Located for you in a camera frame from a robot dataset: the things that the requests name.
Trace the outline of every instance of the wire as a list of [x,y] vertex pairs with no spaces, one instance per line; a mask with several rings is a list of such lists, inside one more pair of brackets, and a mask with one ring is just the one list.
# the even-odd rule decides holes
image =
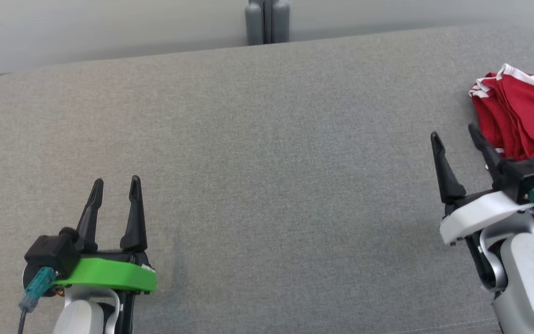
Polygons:
[[24,332],[24,321],[26,320],[26,311],[27,309],[22,308],[22,313],[19,315],[19,324],[18,324],[18,334]]

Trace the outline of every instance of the green bracket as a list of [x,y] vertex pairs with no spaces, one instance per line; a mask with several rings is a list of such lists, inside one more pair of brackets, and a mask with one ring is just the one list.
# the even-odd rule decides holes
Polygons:
[[127,291],[155,291],[156,274],[132,263],[81,258],[68,279],[55,281],[55,285],[88,285]]

